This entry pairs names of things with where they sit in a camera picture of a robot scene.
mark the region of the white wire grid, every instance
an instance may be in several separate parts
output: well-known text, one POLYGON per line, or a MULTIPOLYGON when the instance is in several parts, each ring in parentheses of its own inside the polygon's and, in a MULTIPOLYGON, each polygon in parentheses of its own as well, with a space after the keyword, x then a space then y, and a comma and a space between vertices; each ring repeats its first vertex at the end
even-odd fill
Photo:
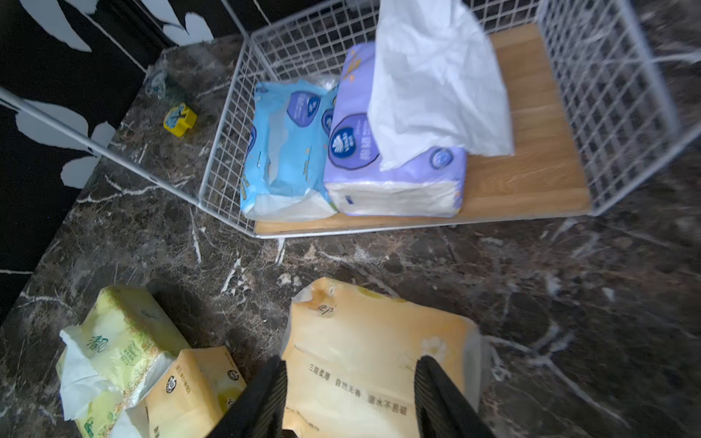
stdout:
MULTIPOLYGON (((246 42, 197 199, 4 88, 0 88, 0 103, 32 115, 239 231, 265 237, 256 235, 255 222, 240 212, 255 86, 260 81, 340 74, 346 51, 374 39, 379 3, 331 0, 251 36, 228 2, 222 3, 246 42)), ((584 165, 594 215, 606 211, 701 135, 701 122, 680 135, 676 109, 628 0, 467 3, 488 33, 532 22, 538 10, 537 21, 584 165)))
POLYGON ((671 159, 676 110, 627 0, 551 0, 539 15, 598 215, 671 159))
MULTIPOLYGON (((538 0, 471 0, 486 31, 532 22, 538 0)), ((243 161, 252 127, 253 92, 260 81, 284 81, 315 74, 340 74, 351 46, 373 41, 377 0, 328 1, 251 34, 241 51, 219 124, 200 207, 243 233, 255 222, 240 211, 243 161)))

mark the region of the purple tissue pack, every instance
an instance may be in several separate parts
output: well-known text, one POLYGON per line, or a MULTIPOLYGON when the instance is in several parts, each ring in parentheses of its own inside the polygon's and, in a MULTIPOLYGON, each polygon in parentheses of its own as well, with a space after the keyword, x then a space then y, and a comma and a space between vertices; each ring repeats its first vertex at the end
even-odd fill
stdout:
POLYGON ((465 149, 433 147, 380 171, 382 157, 367 120, 374 63, 371 42, 350 48, 343 64, 324 173, 333 203, 353 216, 455 216, 463 200, 465 149))

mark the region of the small yellow object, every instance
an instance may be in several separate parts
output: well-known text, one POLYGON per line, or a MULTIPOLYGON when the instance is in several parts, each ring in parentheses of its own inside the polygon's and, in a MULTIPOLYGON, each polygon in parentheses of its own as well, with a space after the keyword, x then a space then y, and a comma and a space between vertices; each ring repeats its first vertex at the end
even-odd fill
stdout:
POLYGON ((172 108, 163 121, 163 127, 173 133, 176 137, 182 137, 187 128, 192 128, 197 121, 197 114, 192 108, 185 104, 180 104, 172 108))

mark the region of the wooden shelf board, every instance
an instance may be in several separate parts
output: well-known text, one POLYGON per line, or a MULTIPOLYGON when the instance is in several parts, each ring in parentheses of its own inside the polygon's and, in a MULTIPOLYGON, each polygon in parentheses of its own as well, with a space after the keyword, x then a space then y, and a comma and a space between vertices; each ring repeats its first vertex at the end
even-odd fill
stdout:
POLYGON ((591 210, 570 127, 535 24, 491 35, 511 108, 515 155, 468 157, 461 211, 452 218, 350 217, 257 222, 261 237, 566 217, 591 210))

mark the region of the wire mesh cart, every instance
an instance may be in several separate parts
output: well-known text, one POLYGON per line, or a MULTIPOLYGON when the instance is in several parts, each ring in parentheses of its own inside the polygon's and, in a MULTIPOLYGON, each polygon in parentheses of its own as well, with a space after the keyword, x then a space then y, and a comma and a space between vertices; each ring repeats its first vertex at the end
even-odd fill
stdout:
POLYGON ((245 42, 196 197, 1 88, 0 98, 256 238, 599 215, 698 135, 682 131, 628 0, 469 0, 508 90, 515 155, 470 157, 458 215, 251 221, 240 180, 256 84, 340 74, 346 51, 374 40, 379 2, 326 1, 251 34, 222 3, 245 42))

